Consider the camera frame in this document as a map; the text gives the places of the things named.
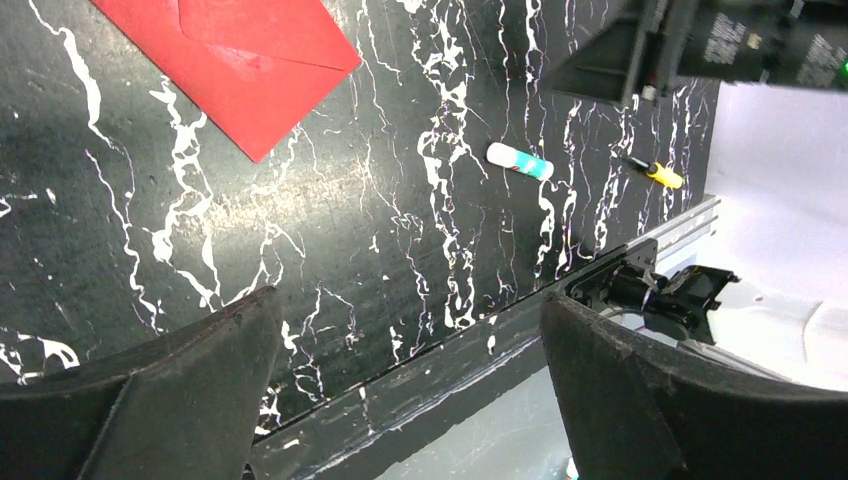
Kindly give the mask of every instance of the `yellow screwdriver handle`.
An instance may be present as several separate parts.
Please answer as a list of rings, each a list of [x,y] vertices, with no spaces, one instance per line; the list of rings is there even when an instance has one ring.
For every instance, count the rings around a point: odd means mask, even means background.
[[[683,186],[683,177],[674,173],[674,170],[665,168],[659,163],[655,165],[657,167],[657,171],[656,173],[648,173],[649,177],[660,182],[668,188],[678,189]]]

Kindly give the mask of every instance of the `yellow screwdriver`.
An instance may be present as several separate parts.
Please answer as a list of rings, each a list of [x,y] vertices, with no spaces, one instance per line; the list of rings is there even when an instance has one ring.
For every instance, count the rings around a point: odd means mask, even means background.
[[[635,157],[624,157],[625,160],[635,165],[641,172],[668,188],[680,188],[683,186],[683,177],[674,173],[673,170],[665,168],[657,162],[648,163]]]

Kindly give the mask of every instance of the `white wall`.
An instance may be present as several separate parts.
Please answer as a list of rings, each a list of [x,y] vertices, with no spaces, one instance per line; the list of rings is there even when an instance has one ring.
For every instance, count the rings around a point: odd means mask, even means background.
[[[699,263],[734,270],[773,296],[801,297],[799,307],[819,312],[799,308],[809,314],[790,321],[752,298],[758,328],[725,323],[724,338],[735,335],[728,349],[759,363],[779,350],[803,367],[792,378],[821,385],[814,377],[823,373],[848,388],[848,95],[722,85],[707,191],[722,207]],[[792,336],[802,348],[786,349]]]

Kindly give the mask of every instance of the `envelope flap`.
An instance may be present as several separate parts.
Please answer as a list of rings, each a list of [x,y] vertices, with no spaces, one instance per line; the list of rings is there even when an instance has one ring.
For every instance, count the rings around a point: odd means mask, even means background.
[[[348,70],[359,57],[321,0],[179,0],[196,41]]]

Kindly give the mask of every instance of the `red envelope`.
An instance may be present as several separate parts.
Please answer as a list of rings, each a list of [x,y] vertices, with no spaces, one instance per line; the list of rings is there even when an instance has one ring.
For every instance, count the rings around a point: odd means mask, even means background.
[[[91,0],[259,162],[357,65],[321,0]]]

